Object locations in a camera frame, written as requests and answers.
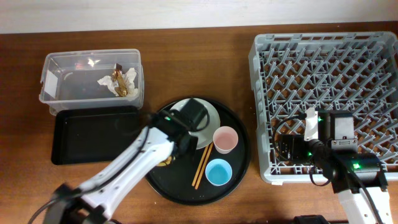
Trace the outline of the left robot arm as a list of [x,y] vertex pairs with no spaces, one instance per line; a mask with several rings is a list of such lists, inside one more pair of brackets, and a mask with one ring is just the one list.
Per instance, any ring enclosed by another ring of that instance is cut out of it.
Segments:
[[61,185],[40,208],[44,223],[113,223],[125,196],[155,166],[197,147],[203,115],[177,110],[153,114],[134,142],[101,172],[71,189]]

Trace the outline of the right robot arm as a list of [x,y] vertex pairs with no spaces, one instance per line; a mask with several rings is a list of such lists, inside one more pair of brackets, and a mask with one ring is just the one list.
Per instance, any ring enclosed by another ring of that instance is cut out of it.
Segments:
[[390,195],[381,162],[374,154],[351,150],[336,151],[315,139],[309,142],[302,135],[280,136],[279,149],[298,164],[312,163],[313,172],[320,168],[331,184],[349,223],[392,223]]

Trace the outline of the pink cup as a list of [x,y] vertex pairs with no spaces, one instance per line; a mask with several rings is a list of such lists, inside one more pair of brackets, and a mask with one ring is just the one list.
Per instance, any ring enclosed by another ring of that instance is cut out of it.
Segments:
[[213,135],[213,143],[216,150],[221,154],[230,153],[238,145],[238,134],[229,126],[218,128]]

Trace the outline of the yellow bowl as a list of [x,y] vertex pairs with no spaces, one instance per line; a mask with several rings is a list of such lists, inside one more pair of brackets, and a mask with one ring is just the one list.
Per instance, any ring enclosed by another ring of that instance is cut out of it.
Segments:
[[169,156],[168,158],[166,158],[166,160],[160,162],[159,164],[157,164],[157,167],[164,167],[169,165],[172,161],[174,160],[174,156]]

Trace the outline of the white tissue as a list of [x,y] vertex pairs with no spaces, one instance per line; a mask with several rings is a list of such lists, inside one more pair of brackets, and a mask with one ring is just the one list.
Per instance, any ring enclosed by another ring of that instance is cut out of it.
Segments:
[[[130,68],[126,73],[122,72],[122,74],[126,83],[126,87],[128,89],[128,94],[125,97],[136,97],[138,95],[139,89],[134,84],[134,81],[137,77],[137,72],[135,71],[135,68]],[[116,82],[113,82],[111,77],[112,74],[106,75],[103,78],[99,79],[97,83],[99,85],[106,86],[111,93],[113,93],[115,96],[120,97],[114,90],[114,87],[116,87],[118,84]]]

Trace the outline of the gold foil wrapper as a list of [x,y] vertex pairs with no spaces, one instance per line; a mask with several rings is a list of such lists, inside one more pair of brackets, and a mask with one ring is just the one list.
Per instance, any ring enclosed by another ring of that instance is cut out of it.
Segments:
[[114,72],[111,77],[113,82],[116,82],[118,85],[114,87],[114,90],[120,97],[125,97],[128,94],[128,89],[126,87],[126,83],[122,74],[122,66],[118,63],[114,65]]

